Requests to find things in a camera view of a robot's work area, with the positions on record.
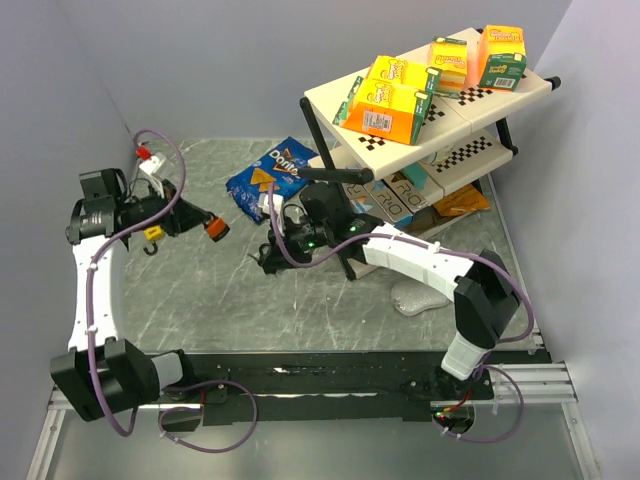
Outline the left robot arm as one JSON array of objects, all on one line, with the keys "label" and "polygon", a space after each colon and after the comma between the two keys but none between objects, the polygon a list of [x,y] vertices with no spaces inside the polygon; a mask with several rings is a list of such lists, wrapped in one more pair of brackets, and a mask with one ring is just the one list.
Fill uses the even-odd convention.
[{"label": "left robot arm", "polygon": [[151,219],[176,237],[196,227],[221,240],[229,231],[214,213],[180,198],[169,180],[157,180],[146,196],[129,198],[124,174],[108,168],[80,175],[83,196],[72,210],[66,237],[77,272],[76,313],[67,351],[50,362],[50,375],[76,413],[90,422],[159,399],[177,402],[198,387],[182,350],[148,355],[123,333],[124,265],[131,227]]}]

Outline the orange padlock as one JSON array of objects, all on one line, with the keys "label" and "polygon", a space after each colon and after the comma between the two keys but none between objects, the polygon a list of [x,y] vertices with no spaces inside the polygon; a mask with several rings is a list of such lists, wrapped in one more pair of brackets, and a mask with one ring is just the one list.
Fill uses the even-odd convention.
[{"label": "orange padlock", "polygon": [[211,240],[219,242],[229,233],[230,227],[221,217],[213,215],[204,223],[204,230]]}]

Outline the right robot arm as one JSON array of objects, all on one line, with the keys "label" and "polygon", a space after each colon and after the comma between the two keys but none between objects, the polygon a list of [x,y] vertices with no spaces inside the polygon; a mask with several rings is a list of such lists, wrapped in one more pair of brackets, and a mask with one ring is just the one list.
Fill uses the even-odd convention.
[{"label": "right robot arm", "polygon": [[270,221],[269,241],[258,259],[263,271],[311,268],[323,261],[315,251],[326,248],[327,258],[339,255],[386,268],[434,289],[453,303],[456,328],[436,383],[444,396],[461,397],[524,302],[499,256],[446,249],[368,214],[333,212],[337,198],[326,184],[311,185],[305,195],[304,214],[297,221],[286,217],[284,200],[272,186],[260,195],[258,207]]}]

